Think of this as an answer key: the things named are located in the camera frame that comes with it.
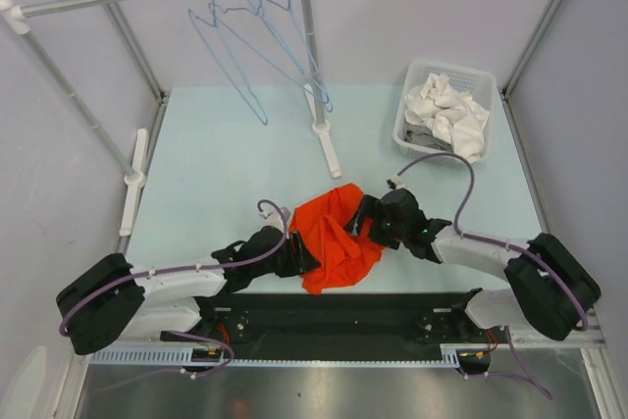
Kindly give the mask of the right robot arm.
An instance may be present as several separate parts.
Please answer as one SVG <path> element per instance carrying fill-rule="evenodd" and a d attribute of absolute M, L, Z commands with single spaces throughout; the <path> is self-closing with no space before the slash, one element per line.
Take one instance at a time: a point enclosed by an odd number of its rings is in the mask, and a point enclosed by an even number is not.
<path fill-rule="evenodd" d="M 557 237 L 540 233 L 512 242 L 471 235 L 451 221 L 426 217 L 406 188 L 381 198 L 363 196 L 344 228 L 386 248 L 405 247 L 418 259 L 467 267 L 506 282 L 507 288 L 470 291 L 462 311 L 452 317 L 453 331 L 464 341 L 475 341 L 493 327 L 513 325 L 565 340 L 602 295 L 599 284 Z"/>

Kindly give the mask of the white t shirt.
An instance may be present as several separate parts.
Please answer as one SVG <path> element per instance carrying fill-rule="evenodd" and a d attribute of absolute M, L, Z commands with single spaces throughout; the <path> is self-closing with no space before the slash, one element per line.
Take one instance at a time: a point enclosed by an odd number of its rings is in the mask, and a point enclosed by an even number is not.
<path fill-rule="evenodd" d="M 428 128 L 432 135 L 451 144 L 453 152 L 469 163 L 485 150 L 484 131 L 490 111 L 468 91 L 458 91 L 446 74 L 429 73 L 421 84 L 403 98 L 404 121 L 409 126 Z"/>

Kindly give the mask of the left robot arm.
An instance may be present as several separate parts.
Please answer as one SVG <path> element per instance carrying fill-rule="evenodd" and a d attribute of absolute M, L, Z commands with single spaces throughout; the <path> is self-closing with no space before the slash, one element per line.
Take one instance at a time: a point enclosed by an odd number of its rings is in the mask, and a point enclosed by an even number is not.
<path fill-rule="evenodd" d="M 320 266 L 300 232 L 286 234 L 275 226 L 185 266 L 141 269 L 124 254 L 112 253 L 58 293 L 59 333 L 78 355 L 165 331 L 206 340 L 216 331 L 217 317 L 199 306 L 199 299 L 240 291 L 268 274 L 291 278 Z"/>

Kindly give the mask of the blue wire hanger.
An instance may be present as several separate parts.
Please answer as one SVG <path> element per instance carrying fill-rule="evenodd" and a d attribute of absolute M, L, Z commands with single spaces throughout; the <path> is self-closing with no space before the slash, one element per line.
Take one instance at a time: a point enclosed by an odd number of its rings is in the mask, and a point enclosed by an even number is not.
<path fill-rule="evenodd" d="M 318 46 L 315 33 L 314 13 L 312 0 L 286 0 L 281 3 L 277 0 L 246 0 L 248 9 L 255 10 L 250 13 L 257 18 L 271 36 L 276 40 L 284 53 L 301 74 L 303 82 L 299 82 L 287 75 L 284 70 L 278 68 L 278 72 L 284 74 L 287 79 L 301 85 L 306 98 L 313 100 L 313 117 L 316 124 L 323 123 L 326 113 L 334 111 L 334 103 L 326 87 L 319 67 Z M 288 14 L 293 27 L 298 34 L 307 58 L 308 72 L 305 72 L 304 64 L 297 58 L 295 51 L 288 45 L 279 29 L 266 15 L 266 8 L 275 7 Z"/>

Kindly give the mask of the orange t shirt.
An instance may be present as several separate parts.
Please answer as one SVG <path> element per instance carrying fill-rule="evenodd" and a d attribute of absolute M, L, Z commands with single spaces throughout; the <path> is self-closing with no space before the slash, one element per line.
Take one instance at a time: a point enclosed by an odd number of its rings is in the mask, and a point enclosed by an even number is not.
<path fill-rule="evenodd" d="M 357 236 L 345 229 L 364 196 L 358 185 L 347 183 L 295 208 L 289 228 L 300 233 L 320 263 L 302 276 L 308 293 L 319 295 L 327 288 L 355 286 L 381 260 L 384 248 L 367 237 L 370 222 Z"/>

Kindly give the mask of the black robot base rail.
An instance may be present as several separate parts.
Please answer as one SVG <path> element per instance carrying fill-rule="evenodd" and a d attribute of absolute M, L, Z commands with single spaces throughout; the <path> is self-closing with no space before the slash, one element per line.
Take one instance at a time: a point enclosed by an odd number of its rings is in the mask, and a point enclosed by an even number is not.
<path fill-rule="evenodd" d="M 406 363 L 442 359 L 453 345 L 486 366 L 503 344 L 464 313 L 469 294 L 236 293 L 199 297 L 192 335 L 228 344 L 241 361 Z"/>

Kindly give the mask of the grey t shirt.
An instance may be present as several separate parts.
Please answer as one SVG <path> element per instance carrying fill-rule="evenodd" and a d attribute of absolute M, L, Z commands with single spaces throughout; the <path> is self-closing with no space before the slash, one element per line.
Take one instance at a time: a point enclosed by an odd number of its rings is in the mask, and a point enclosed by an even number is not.
<path fill-rule="evenodd" d="M 422 126 L 408 126 L 403 132 L 405 142 L 439 151 L 451 151 L 450 143 L 432 135 L 431 131 Z"/>

